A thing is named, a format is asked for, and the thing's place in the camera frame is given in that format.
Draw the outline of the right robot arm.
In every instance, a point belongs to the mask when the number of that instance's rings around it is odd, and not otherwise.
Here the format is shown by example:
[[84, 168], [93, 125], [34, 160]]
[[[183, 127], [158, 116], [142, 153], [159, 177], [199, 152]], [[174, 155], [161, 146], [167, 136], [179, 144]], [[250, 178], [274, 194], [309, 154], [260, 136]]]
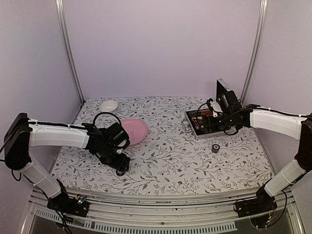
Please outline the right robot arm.
[[252, 202], [255, 212], [261, 213], [271, 204], [271, 198], [290, 185], [294, 185], [312, 170], [312, 117], [284, 113], [259, 105], [247, 105], [238, 109], [224, 109], [221, 104], [215, 110], [208, 106], [207, 116], [202, 117], [201, 130], [205, 137], [235, 136], [241, 130], [267, 130], [279, 137], [298, 141], [294, 159], [270, 178], [257, 191]]

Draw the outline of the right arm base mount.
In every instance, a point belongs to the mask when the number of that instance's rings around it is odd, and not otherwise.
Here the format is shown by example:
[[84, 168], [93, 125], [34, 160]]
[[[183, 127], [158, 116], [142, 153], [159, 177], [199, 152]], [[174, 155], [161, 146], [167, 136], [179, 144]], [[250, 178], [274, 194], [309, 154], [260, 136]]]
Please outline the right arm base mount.
[[256, 229], [266, 229], [276, 215], [277, 203], [275, 200], [267, 204], [257, 202], [257, 199], [239, 199], [233, 205], [238, 217], [249, 217], [250, 223]]

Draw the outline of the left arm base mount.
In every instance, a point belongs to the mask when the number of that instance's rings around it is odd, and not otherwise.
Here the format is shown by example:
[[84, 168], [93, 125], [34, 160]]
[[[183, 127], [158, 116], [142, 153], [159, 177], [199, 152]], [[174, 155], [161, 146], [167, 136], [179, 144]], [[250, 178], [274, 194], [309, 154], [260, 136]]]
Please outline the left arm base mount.
[[49, 198], [47, 208], [58, 211], [62, 214], [86, 217], [90, 203], [82, 195], [69, 197], [67, 194], [59, 194], [54, 198]]

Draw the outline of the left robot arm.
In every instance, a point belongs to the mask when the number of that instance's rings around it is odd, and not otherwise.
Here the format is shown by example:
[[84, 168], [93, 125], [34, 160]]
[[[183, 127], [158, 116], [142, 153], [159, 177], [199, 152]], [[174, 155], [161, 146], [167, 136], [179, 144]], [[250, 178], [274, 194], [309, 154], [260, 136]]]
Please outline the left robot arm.
[[129, 144], [130, 138], [120, 119], [108, 128], [98, 128], [94, 121], [81, 125], [41, 122], [20, 113], [5, 134], [1, 152], [7, 168], [27, 177], [61, 211], [67, 212], [73, 204], [65, 187], [47, 173], [31, 156], [29, 149], [39, 146], [85, 149], [100, 163], [124, 173], [129, 169], [130, 158], [121, 150]]

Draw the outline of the aluminium poker case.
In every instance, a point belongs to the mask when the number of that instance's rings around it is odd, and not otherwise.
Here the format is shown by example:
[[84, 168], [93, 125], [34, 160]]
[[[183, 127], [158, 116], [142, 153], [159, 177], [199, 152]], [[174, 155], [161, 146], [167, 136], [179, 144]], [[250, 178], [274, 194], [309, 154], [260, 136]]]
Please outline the aluminium poker case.
[[208, 99], [197, 110], [185, 112], [181, 121], [184, 132], [192, 133], [196, 139], [233, 135], [240, 129], [243, 116], [238, 111], [241, 104], [227, 83], [216, 80], [216, 97]]

